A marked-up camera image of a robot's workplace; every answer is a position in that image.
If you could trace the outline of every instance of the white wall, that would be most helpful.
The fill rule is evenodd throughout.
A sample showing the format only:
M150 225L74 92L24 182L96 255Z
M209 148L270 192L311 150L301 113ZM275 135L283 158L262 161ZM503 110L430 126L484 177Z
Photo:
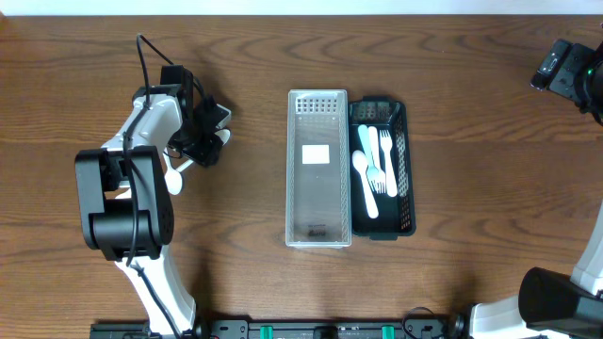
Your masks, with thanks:
M0 0L0 10L7 16L603 14L603 0Z

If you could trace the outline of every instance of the plastic cutlery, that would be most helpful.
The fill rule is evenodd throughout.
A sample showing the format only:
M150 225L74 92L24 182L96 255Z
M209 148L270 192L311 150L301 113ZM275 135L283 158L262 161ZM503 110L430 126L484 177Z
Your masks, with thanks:
M370 140L370 150L373 153L373 163L375 168L379 171L377 179L377 192L385 193L385 172L381 169L381 160L379 159L379 136L377 135L377 128L374 126L368 127L368 139Z
M396 176L392 167L392 138L387 130L383 130L379 134L381 136L381 148L385 153L385 185L387 186L387 195L396 197L398 195L398 185L396 185Z
M168 156L168 149L163 150L163 160L165 161L167 168L165 179L166 185L168 186L168 191L172 195L178 195L182 191L182 187L184 185L182 173L171 166L170 157Z
M368 184L370 186L370 190L375 193L379 193L381 191L379 182L379 170L375 167L375 164L373 163L373 155L372 151L370 150L370 139L368 137L368 127L366 125L358 126L358 136L360 137L362 149L365 151L367 159L367 179Z
M375 198L373 197L373 193L370 190L367 179L367 167L368 161L367 157L361 151L354 151L351 154L351 163L354 165L354 168L360 174L360 178L362 180L362 189L365 192L365 203L367 205L367 213L369 218L376 218L379 216L379 210L377 209L377 203L375 203Z

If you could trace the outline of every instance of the white plastic fork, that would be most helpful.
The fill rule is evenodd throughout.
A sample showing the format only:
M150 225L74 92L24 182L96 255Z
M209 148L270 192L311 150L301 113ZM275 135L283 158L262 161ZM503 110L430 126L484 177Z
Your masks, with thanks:
M385 172L381 169L381 161L379 159L379 135L377 134L377 127L368 127L368 139L370 140L370 150L373 153L373 163L379 171L377 191L376 193L385 193Z
M365 204L367 205L368 217L376 218L379 216L379 210L377 209L377 203L375 203L375 198L370 191L367 180L368 159L361 151L354 151L354 153L351 154L351 163L358 171L358 174L360 174L360 180L362 180L362 189L365 193Z
M396 197L398 195L398 185L396 184L396 176L392 167L392 137L387 130L380 131L379 135L381 137L381 149L385 153L385 185L387 187L387 195Z
M365 156L367 157L367 179L370 190L375 193L384 193L384 183L379 181L379 170L373 163L373 155L372 151L370 150L370 139L368 136L368 127L366 125L358 126L358 136L360 137L360 143L362 143L362 148L365 151Z

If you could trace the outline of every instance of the wood grain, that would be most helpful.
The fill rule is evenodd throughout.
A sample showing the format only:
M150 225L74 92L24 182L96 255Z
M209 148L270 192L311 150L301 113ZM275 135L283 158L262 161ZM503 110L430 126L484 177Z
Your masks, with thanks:
M172 199L183 282L209 316L400 318L571 273L603 194L601 129L530 78L596 17L99 17L0 22L0 336L85 338L140 320L134 289L84 244L73 159L112 136L142 84L145 35L234 111L232 143ZM149 54L158 80L161 60ZM285 246L290 89L407 105L417 232L345 250Z

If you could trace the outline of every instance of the black plastic basket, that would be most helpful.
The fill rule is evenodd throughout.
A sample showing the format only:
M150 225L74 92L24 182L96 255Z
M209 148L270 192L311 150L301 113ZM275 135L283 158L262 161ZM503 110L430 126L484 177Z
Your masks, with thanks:
M352 232L358 236L368 236L371 240L396 240L399 236L412 235L416 230L416 219L406 107L388 97L371 96L351 102L349 114L350 153L363 150L358 136L359 125L389 131L393 141L393 170L398 184L398 195L394 198L386 194L373 195L379 216L372 219L367 214L360 175L354 170L350 171ZM384 164L383 152L380 152L380 159Z

